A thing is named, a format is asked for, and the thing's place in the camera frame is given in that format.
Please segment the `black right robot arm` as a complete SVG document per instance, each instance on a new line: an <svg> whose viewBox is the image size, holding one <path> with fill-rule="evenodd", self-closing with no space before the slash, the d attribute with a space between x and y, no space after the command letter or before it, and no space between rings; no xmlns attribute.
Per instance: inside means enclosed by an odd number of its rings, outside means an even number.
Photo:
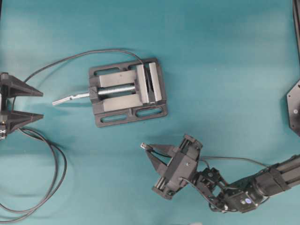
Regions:
<svg viewBox="0 0 300 225"><path fill-rule="evenodd" d="M184 135L181 144L158 145L142 143L141 147L160 175L152 190L171 200L187 184L193 186L214 212L249 212L270 197L285 192L300 183L300 157L270 166L258 173L227 183L216 168L197 171L202 144Z"/></svg>

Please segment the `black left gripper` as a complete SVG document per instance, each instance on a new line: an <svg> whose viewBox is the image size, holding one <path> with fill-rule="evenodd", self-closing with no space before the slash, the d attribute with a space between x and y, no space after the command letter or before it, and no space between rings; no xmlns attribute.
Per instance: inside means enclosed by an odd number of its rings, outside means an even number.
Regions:
<svg viewBox="0 0 300 225"><path fill-rule="evenodd" d="M43 93L13 75L0 74L0 140L23 126L43 119L42 114L9 111L9 96L43 96Z"/></svg>

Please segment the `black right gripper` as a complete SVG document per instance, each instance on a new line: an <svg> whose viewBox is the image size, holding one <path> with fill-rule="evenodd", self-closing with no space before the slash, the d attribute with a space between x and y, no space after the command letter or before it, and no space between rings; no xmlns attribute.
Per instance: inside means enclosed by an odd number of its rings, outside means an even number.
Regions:
<svg viewBox="0 0 300 225"><path fill-rule="evenodd" d="M184 135L182 143L176 147L166 144L145 144L145 151L155 171L160 175L152 190L167 200L187 185L195 175L202 144L195 138ZM166 164L152 152L171 158Z"/></svg>

